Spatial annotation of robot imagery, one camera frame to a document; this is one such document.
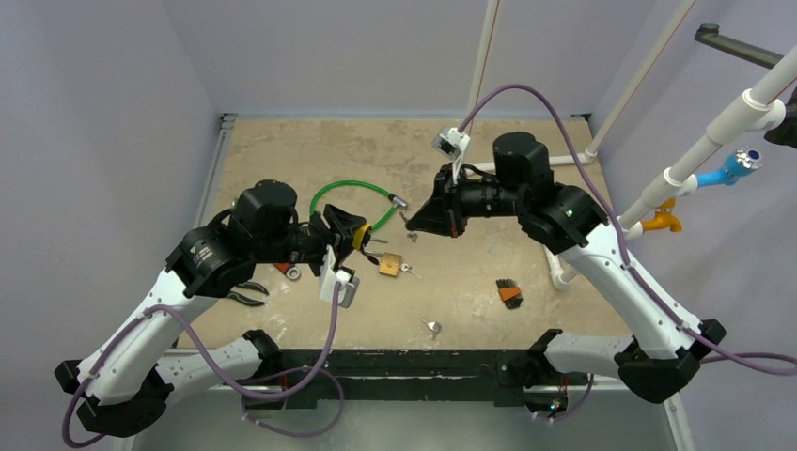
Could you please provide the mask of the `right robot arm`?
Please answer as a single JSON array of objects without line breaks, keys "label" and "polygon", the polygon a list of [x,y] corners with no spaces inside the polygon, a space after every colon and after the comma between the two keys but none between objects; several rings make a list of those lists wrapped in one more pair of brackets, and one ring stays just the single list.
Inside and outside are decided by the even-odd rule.
[{"label": "right robot arm", "polygon": [[559,183],[548,148],[528,132],[493,141],[493,174],[466,176],[467,134],[442,130],[433,145],[448,159],[430,198],[407,221],[413,232],[461,236],[471,218],[513,217],[522,231],[583,275],[619,314],[629,333],[586,336],[546,331],[532,345],[520,372],[525,386],[579,372],[622,381],[633,393],[660,404],[696,374],[701,360],[726,334],[714,319],[698,319],[667,296],[640,285],[643,269],[621,252],[606,212],[585,190]]}]

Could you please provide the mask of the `small yellow padlock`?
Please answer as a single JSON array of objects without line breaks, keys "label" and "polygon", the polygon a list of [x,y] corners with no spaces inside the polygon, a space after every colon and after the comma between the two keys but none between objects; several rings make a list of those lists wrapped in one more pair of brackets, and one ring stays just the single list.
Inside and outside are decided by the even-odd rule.
[{"label": "small yellow padlock", "polygon": [[363,252],[367,247],[370,240],[372,226],[370,223],[364,223],[359,226],[352,236],[352,249],[357,252]]}]

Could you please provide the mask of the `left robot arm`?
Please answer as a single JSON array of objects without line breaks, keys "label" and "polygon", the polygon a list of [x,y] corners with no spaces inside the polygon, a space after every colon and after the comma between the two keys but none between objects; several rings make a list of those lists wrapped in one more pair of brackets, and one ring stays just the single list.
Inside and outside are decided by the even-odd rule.
[{"label": "left robot arm", "polygon": [[303,222],[296,203],[288,184],[262,180],[207,225],[188,231],[116,333],[85,359],[55,369],[71,396],[66,418],[79,420],[92,442],[127,438],[167,408],[219,384],[244,398],[276,403],[311,383],[330,347],[291,381],[281,349],[261,330],[213,350],[198,345],[192,356],[168,355],[182,334],[193,333],[198,317],[249,282],[260,264],[305,264],[319,279],[322,300],[335,309],[351,303],[359,281],[344,262],[365,248],[370,224],[334,206]]}]

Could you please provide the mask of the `large brass padlock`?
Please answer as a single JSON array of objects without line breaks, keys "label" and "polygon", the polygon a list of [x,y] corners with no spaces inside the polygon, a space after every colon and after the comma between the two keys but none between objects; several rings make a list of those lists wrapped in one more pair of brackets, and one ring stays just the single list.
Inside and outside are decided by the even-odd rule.
[{"label": "large brass padlock", "polygon": [[403,263],[403,257],[399,254],[375,251],[371,248],[372,243],[387,244],[388,241],[370,237],[367,239],[362,252],[369,262],[378,266],[379,274],[397,277]]}]

